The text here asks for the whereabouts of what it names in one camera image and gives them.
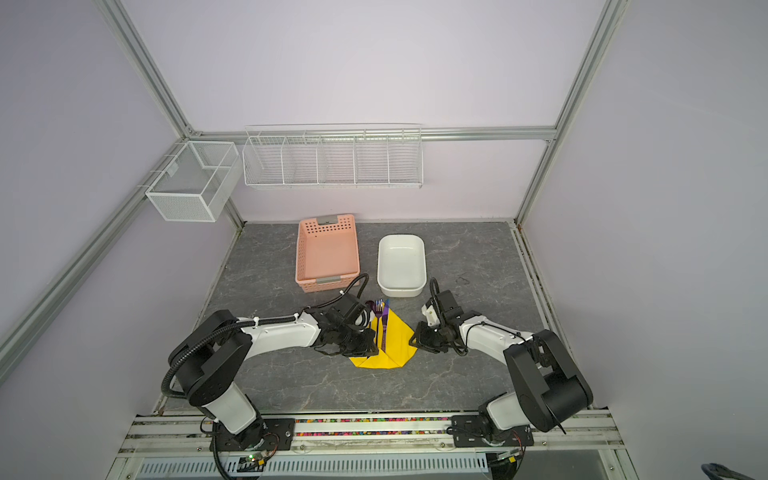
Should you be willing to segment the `yellow paper napkin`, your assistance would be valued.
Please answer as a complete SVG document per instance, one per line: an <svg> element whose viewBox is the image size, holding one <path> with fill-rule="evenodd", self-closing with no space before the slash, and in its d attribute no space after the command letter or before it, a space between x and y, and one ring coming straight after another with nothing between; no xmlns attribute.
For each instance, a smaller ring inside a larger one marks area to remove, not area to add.
<svg viewBox="0 0 768 480"><path fill-rule="evenodd" d="M363 369L397 369L404 367L415 355L417 348L409 345L409 339L414 331L394 311L389 311L388 314L385 352L380 349L380 325L377 317L372 320L371 326L377 332L376 345L378 353L370 357L350 358L355 367Z"/></svg>

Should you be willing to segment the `purple black knife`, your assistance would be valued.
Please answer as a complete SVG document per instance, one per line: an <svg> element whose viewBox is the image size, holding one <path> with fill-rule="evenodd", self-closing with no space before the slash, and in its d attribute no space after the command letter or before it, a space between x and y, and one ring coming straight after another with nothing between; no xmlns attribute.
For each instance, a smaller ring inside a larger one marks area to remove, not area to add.
<svg viewBox="0 0 768 480"><path fill-rule="evenodd" d="M380 347L380 349L383 352L385 352L386 351L386 345L387 345L387 328L388 328L388 314L389 314L389 301L388 300L382 300L380 302L380 310L381 310L381 315L379 317L380 337L381 337L381 347Z"/></svg>

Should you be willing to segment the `purple black fork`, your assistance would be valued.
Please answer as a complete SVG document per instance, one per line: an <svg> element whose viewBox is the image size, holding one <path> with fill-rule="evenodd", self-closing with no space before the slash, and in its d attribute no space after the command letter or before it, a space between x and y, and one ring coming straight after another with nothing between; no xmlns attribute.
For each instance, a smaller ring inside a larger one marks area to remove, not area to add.
<svg viewBox="0 0 768 480"><path fill-rule="evenodd" d="M387 314L387 301L384 299L376 300L374 302L373 311L375 312L377 319L380 322L383 322Z"/></svg>

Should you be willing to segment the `white oval tray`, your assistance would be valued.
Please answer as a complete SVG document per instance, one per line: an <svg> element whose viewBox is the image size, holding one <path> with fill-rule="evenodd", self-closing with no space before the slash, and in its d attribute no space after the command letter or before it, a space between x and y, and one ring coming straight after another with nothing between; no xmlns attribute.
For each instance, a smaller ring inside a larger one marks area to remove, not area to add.
<svg viewBox="0 0 768 480"><path fill-rule="evenodd" d="M390 298L414 298L427 284L425 244L412 234L384 236L378 245L377 283Z"/></svg>

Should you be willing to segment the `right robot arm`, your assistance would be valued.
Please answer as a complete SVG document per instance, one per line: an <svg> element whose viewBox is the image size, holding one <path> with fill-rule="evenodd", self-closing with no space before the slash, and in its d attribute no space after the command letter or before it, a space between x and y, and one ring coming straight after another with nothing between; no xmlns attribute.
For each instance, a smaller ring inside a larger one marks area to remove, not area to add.
<svg viewBox="0 0 768 480"><path fill-rule="evenodd" d="M479 425L470 430L493 445L531 425L548 432L589 407L593 392L561 338L551 330L514 330L476 311L463 310L453 294L429 280L429 300L409 344L430 353L479 351L504 364L513 391L478 408Z"/></svg>

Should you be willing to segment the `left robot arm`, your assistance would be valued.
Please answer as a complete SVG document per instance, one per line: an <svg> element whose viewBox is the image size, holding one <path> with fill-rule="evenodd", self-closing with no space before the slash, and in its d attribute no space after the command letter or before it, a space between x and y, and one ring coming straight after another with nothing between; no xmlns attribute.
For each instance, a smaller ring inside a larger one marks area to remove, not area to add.
<svg viewBox="0 0 768 480"><path fill-rule="evenodd" d="M290 348L346 358L376 355L372 308L362 299L368 282L369 275L360 274L335 298L289 315L241 318L226 309L214 312L169 355L162 394L210 418L214 439L225 434L240 450L259 445L270 432L235 383L242 365Z"/></svg>

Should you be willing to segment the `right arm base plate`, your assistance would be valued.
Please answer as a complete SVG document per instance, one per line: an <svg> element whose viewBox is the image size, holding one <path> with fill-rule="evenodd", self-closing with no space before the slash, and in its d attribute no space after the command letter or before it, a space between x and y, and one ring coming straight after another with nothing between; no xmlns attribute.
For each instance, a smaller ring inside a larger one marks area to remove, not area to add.
<svg viewBox="0 0 768 480"><path fill-rule="evenodd" d="M480 414L454 415L450 418L447 433L459 448L480 447L523 447L534 445L531 428L528 425L500 430L490 418Z"/></svg>

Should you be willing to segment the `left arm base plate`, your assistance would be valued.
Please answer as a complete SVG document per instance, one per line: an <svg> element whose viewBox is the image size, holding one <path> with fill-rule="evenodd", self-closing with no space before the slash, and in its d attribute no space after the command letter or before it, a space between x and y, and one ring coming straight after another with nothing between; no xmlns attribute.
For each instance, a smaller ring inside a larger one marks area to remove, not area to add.
<svg viewBox="0 0 768 480"><path fill-rule="evenodd" d="M287 451L294 439L295 426L292 417L266 418L257 420L239 434L232 434L220 423L215 423L211 444L216 444L220 452Z"/></svg>

